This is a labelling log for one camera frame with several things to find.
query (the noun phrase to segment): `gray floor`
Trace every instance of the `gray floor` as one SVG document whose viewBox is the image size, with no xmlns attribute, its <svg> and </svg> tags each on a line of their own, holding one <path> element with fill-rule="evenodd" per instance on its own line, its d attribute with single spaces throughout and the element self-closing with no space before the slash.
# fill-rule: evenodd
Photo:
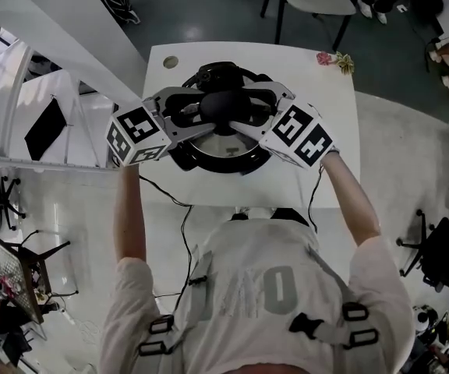
<svg viewBox="0 0 449 374">
<path fill-rule="evenodd" d="M 146 59 L 156 44 L 273 43 L 278 0 L 270 1 L 265 19 L 259 17 L 262 1 L 131 0 L 142 22 L 124 29 Z M 389 25 L 382 26 L 357 13 L 349 24 L 340 50 L 355 61 L 356 90 L 399 102 L 449 123 L 449 90 L 442 86 L 440 68 L 431 65 L 431 73 L 427 73 L 424 65 L 425 41 L 435 33 L 421 27 L 410 12 L 401 14 L 394 10 L 388 19 Z M 314 19 L 286 5 L 281 43 L 330 51 L 340 23 L 340 17 Z"/>
</svg>

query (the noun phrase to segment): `white table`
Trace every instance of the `white table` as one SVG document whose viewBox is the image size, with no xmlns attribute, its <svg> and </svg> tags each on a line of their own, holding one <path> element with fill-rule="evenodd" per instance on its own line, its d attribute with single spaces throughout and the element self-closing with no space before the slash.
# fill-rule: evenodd
<svg viewBox="0 0 449 374">
<path fill-rule="evenodd" d="M 254 73 L 265 73 L 289 88 L 297 101 L 314 105 L 338 138 L 341 155 L 359 179 L 359 127 L 351 76 L 336 65 L 322 66 L 317 51 L 272 44 L 203 42 L 155 46 L 150 53 L 143 91 L 150 97 L 167 86 L 181 86 L 200 66 L 231 61 Z M 174 55 L 179 63 L 166 69 L 163 61 Z M 170 157 L 141 165 L 140 172 L 185 203 L 204 206 L 308 207 L 318 170 L 304 171 L 272 157 L 246 176 L 211 173 L 201 168 L 184 172 Z M 142 182 L 143 197 L 167 198 Z M 313 207 L 337 207 L 334 190 L 323 175 Z"/>
</svg>

